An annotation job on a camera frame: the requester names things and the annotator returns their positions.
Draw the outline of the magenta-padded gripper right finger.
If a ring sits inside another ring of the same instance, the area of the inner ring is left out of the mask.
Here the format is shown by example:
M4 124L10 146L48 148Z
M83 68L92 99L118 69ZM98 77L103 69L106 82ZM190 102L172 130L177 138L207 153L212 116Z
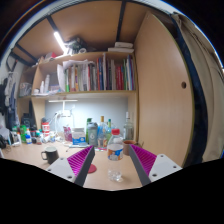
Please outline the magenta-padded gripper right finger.
M129 155L143 186L181 170L165 154L155 155L133 144L129 146Z

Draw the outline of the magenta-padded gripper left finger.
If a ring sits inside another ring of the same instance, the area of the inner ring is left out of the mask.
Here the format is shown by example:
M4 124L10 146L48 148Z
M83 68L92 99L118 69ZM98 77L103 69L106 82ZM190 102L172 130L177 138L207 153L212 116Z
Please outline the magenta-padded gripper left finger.
M47 171L78 186L83 186L94 156L94 147L89 146L68 158L58 158L47 168Z

